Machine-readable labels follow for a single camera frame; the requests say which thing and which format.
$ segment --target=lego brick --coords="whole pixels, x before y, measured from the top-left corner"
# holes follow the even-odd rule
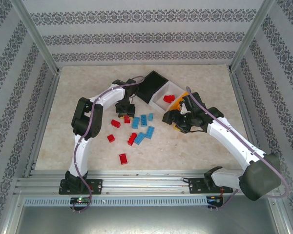
[[[147,132],[146,132],[146,138],[148,138],[148,139],[151,139],[152,138],[152,135],[153,135],[153,133],[154,133],[154,127],[151,127],[151,126],[149,126],[148,128],[147,128]]]
[[[139,133],[137,135],[137,137],[135,138],[134,142],[137,144],[137,145],[140,145],[141,141],[145,138],[145,134],[144,133]]]
[[[116,120],[113,120],[113,119],[112,119],[112,121],[111,121],[111,124],[112,124],[114,127],[117,127],[117,128],[119,128],[119,127],[121,126],[121,123],[120,123],[120,122],[118,122],[118,121],[116,121]]]
[[[115,138],[114,138],[113,134],[107,136],[107,139],[108,139],[109,143],[115,141]]]
[[[132,128],[134,128],[134,129],[138,129],[138,127],[139,127],[139,121],[140,121],[140,118],[139,117],[135,117],[134,119],[133,119],[133,122],[132,122]]]
[[[128,163],[128,162],[127,162],[126,154],[121,154],[121,155],[119,155],[119,159],[121,160],[121,164],[122,164],[122,165]]]
[[[137,137],[136,133],[132,133],[129,140],[127,141],[128,145],[132,146],[133,141],[135,140],[135,138]]]
[[[130,117],[129,116],[125,116],[124,120],[125,120],[125,123],[130,123]]]
[[[141,127],[147,127],[147,115],[141,115]]]
[[[148,114],[148,121],[153,121],[153,113]]]
[[[165,95],[163,100],[168,103],[175,101],[175,95]]]

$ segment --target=enclosure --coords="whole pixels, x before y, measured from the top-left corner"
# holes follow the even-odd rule
[[[135,117],[154,114],[152,139],[129,146],[131,133],[147,128],[104,109],[87,164],[87,178],[102,180],[99,194],[73,213],[79,195],[59,188],[78,100],[152,71],[170,81],[152,104],[130,97]],[[162,121],[175,104],[163,97],[182,98],[187,86],[278,156],[287,197],[227,191],[221,199],[232,201],[217,211],[206,206],[219,193],[191,192],[184,178],[241,166],[209,134]],[[77,232],[293,233],[293,0],[0,0],[0,233]]]

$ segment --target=wallpaper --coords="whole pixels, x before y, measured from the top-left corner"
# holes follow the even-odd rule
[[[0,221],[24,175],[53,74],[8,0],[0,0]]]
[[[59,67],[230,64],[263,0],[26,0]]]
[[[258,144],[280,157],[293,227],[293,0],[273,4],[236,76]]]

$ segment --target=red block in container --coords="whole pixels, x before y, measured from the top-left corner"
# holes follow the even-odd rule
[[[112,124],[114,127],[117,127],[117,128],[119,128],[119,127],[121,126],[121,123],[120,123],[120,122],[118,122],[118,121],[116,121],[116,120],[113,120],[113,119],[112,119],[112,121],[111,121],[111,124]]]
[[[135,140],[135,138],[137,137],[137,134],[136,133],[132,133],[130,138],[129,138],[129,141],[128,142],[128,145],[132,145],[133,144],[133,141]]]
[[[113,134],[107,136],[107,139],[108,139],[109,143],[115,141],[115,138],[114,138]]]
[[[124,120],[125,120],[125,123],[130,123],[130,117],[129,116],[125,116]]]
[[[128,162],[127,162],[126,154],[121,154],[121,155],[119,155],[119,159],[121,160],[121,164],[122,164],[122,165],[128,163]]]
[[[175,101],[175,95],[165,95],[163,100],[168,103]]]

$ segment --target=beige floor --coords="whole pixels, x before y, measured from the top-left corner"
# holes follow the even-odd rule
[[[116,79],[146,76],[157,71],[179,87],[189,86],[199,92],[206,106],[217,107],[233,127],[246,136],[238,105],[225,65],[173,66],[88,66],[64,67],[56,91],[50,118],[38,156],[36,170],[68,169],[74,148],[71,120],[80,97],[94,97],[107,89]],[[131,124],[119,129],[110,121],[117,119],[115,107],[105,110],[102,128],[92,142],[88,168],[95,170],[190,170],[210,169],[214,166],[240,168],[235,158],[217,140],[206,133],[182,134],[163,123],[162,115],[141,101],[133,99],[136,115],[154,113],[153,138],[144,139],[138,146],[127,145],[133,132]],[[134,132],[146,132],[139,127]],[[109,143],[106,136],[116,141]],[[126,153],[128,164],[121,165],[118,154]]]

